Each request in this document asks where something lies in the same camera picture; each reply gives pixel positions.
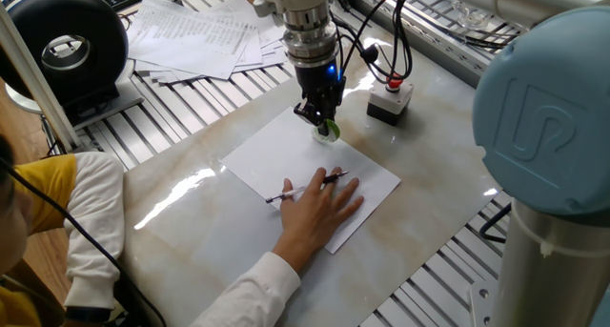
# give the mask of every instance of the black cable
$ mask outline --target black cable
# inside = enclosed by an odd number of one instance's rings
[[[413,9],[409,9],[407,8],[408,11],[410,11],[411,13],[417,15],[419,18],[422,19],[427,19],[428,16],[420,13],[418,10],[413,10]],[[498,42],[493,42],[493,41],[485,41],[485,40],[480,40],[477,39],[475,37],[472,36],[468,36],[468,35],[464,35],[461,33],[458,33],[456,31],[452,31],[448,28],[445,28],[441,25],[439,25],[438,23],[430,23],[433,27],[435,27],[436,29],[448,34],[449,36],[453,37],[454,39],[456,39],[457,41],[461,41],[466,43],[467,45],[470,46],[476,46],[476,47],[482,47],[482,48],[490,48],[490,49],[495,49],[495,50],[501,50],[504,47],[506,47],[507,43],[498,43]]]
[[[59,139],[56,138],[55,141],[52,143],[52,145],[49,147],[49,151],[47,152],[47,157],[51,156],[51,153],[53,153],[53,150],[55,149],[55,147],[57,147],[58,143],[59,143]]]
[[[358,30],[358,33],[356,34],[356,37],[354,38],[355,40],[359,40],[360,36],[362,35],[362,33],[364,32],[364,28],[366,28],[366,25],[369,23],[369,21],[371,20],[371,18],[373,18],[373,14],[379,10],[379,8],[381,8],[381,6],[386,2],[387,0],[380,0],[379,3],[377,3],[373,9],[369,12],[369,14],[367,14],[366,18],[364,19],[364,22],[362,22],[362,26],[360,27],[360,29]],[[343,68],[341,69],[341,72],[345,72],[345,69],[347,68],[347,65],[350,63],[350,59],[352,58],[352,54],[354,53],[354,49],[356,48],[356,42],[354,42],[352,44],[352,47],[350,48],[350,51],[348,51],[347,53],[347,57],[345,59],[345,63],[343,64]]]
[[[93,245],[93,247],[95,247],[97,249],[97,251],[99,251],[102,255],[104,255],[110,261],[110,263],[112,263],[112,265],[114,265],[116,267],[116,269],[118,269],[121,276],[123,276],[125,278],[125,281],[127,283],[129,283],[129,285],[132,287],[132,289],[135,291],[135,293],[144,301],[144,303],[146,303],[146,305],[148,305],[151,308],[151,310],[154,312],[154,314],[159,318],[161,325],[163,327],[167,327],[167,323],[165,322],[165,318],[163,318],[163,316],[161,315],[161,312],[159,312],[159,310],[156,309],[154,304],[152,302],[150,302],[146,298],[146,296],[144,296],[144,294],[140,291],[140,289],[138,289],[138,287],[133,282],[132,278],[127,274],[127,271],[125,270],[125,268],[123,268],[123,266],[118,261],[116,261],[116,259],[111,254],[109,254],[108,251],[106,251],[102,245],[100,245],[91,235],[89,235],[89,233],[87,233],[87,231],[85,231],[85,229],[76,221],[76,219],[74,219],[74,217],[72,217],[72,215],[70,215],[70,213],[68,213],[68,211],[66,211],[62,206],[60,206],[52,198],[48,197],[47,195],[45,195],[44,193],[42,193],[38,189],[36,189],[36,187],[31,185],[24,177],[22,177],[20,174],[18,174],[17,171],[5,161],[5,159],[0,158],[0,165],[4,168],[4,170],[6,170],[13,178],[15,178],[24,187],[26,187],[32,193],[34,193],[37,196],[39,196],[40,198],[42,198],[45,202],[49,203],[57,212],[59,212],[62,216],[64,216],[72,224],[72,226],[74,226],[74,228],[82,236],[84,236],[91,243],[91,245]]]
[[[343,68],[342,68],[343,71],[345,71],[345,69],[347,68],[347,65],[354,52],[354,48],[357,48],[358,45],[361,45],[359,38],[362,35],[362,33],[364,32],[364,28],[366,27],[367,23],[371,20],[374,13],[386,1],[387,0],[381,0],[373,7],[373,9],[367,14],[364,22],[362,23],[362,26],[360,27],[360,29],[358,30],[358,32],[356,34],[354,34],[354,31],[352,31],[351,28],[349,28],[349,25],[346,24],[347,27],[344,27],[340,24],[337,24],[338,26],[348,30],[355,39],[355,42],[353,43],[352,47],[350,48],[350,51],[348,52],[348,55],[347,55],[347,59],[343,65]],[[390,80],[404,80],[411,74],[411,72],[413,70],[413,56],[411,54],[411,48],[409,46],[407,32],[405,31],[404,25],[402,24],[401,12],[402,12],[402,8],[404,7],[406,1],[407,0],[396,0],[396,8],[395,8],[395,10],[393,12],[393,16],[392,16],[392,24],[394,26],[394,52],[392,55],[391,62],[388,59],[385,52],[383,50],[381,50],[386,62],[388,62],[388,66],[389,66],[390,70],[387,72],[387,71],[383,70],[378,64],[367,63],[367,67],[374,73],[376,80],[383,84],[387,84]],[[397,72],[397,57],[398,57],[398,52],[399,52],[398,43],[402,44],[403,58],[404,58],[404,63],[405,63],[405,73],[404,74],[400,74]],[[376,73],[373,71],[373,69],[375,69],[380,74],[384,75],[387,79],[380,79],[376,75]]]
[[[489,231],[489,229],[492,228],[503,217],[507,216],[508,213],[511,212],[511,209],[512,209],[512,203],[508,203],[508,205],[506,207],[502,208],[502,210],[500,210],[497,214],[495,214],[492,218],[490,218],[489,221],[485,222],[485,224],[478,231],[478,234],[480,235],[480,237],[490,240],[490,241],[506,243],[506,238],[488,235],[487,231]]]

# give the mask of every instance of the white paper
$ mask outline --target white paper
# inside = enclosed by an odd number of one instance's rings
[[[332,144],[313,140],[312,127],[290,108],[222,159],[222,163],[262,198],[280,194],[284,178],[291,179],[295,188],[309,184],[319,167],[331,171],[340,166],[350,172],[339,179],[337,189],[358,177],[360,186],[353,199],[363,195],[364,203],[326,245],[326,250],[334,254],[400,179],[340,139]],[[279,209],[280,202],[273,204]]]
[[[263,47],[260,51],[263,54],[270,54],[270,53],[273,53],[273,52],[278,51],[280,49],[282,49],[282,50],[285,49],[284,48],[284,44],[282,44],[281,41],[275,41],[275,42],[270,43],[269,45]]]
[[[286,27],[283,25],[278,27],[275,24],[272,15],[265,18],[259,18],[256,26],[258,27],[258,37],[260,37],[260,45],[262,47],[281,39],[284,36],[284,31],[286,31]]]
[[[207,11],[234,13],[239,19],[247,22],[249,25],[257,26],[258,18],[254,7],[247,0],[229,0],[216,7],[209,8]],[[237,61],[237,65],[254,65],[263,62],[263,54],[260,46],[260,38],[258,29],[253,33],[248,41],[246,49],[241,54]]]
[[[249,70],[254,70],[254,69],[262,69],[262,68],[266,68],[266,67],[273,66],[273,65],[283,64],[286,61],[288,61],[286,54],[284,53],[284,51],[280,50],[280,51],[273,52],[271,54],[264,54],[262,64],[235,66],[233,72],[236,73],[236,72],[249,71]]]
[[[129,58],[226,80],[255,31],[235,14],[143,0],[128,32]]]

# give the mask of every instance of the person's right hand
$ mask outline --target person's right hand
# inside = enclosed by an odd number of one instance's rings
[[[333,174],[339,174],[335,168]],[[273,252],[288,262],[299,272],[312,254],[324,247],[336,229],[352,216],[364,202],[360,196],[346,206],[359,181],[354,178],[337,195],[334,195],[336,181],[326,184],[320,190],[326,170],[317,169],[303,196],[294,202],[292,198],[284,199],[280,210],[284,232],[275,244]],[[284,179],[286,193],[293,189],[289,179]]]

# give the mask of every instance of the marble table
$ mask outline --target marble table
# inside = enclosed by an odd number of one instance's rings
[[[367,45],[391,37],[366,35]],[[414,62],[397,127],[366,114],[374,79],[359,59],[350,65],[341,137],[402,183],[335,255],[315,256],[279,326],[357,326],[499,190],[473,139],[474,90],[416,51]],[[273,248],[278,211],[219,159],[299,97],[288,81],[126,174],[123,261],[169,326],[189,326]]]

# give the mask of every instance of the metal frame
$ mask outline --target metal frame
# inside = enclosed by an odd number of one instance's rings
[[[49,124],[66,151],[75,152],[79,150],[81,148],[80,138],[76,135],[66,114],[57,102],[49,83],[38,68],[30,50],[28,50],[14,23],[12,23],[4,6],[0,9],[0,46],[47,117]]]

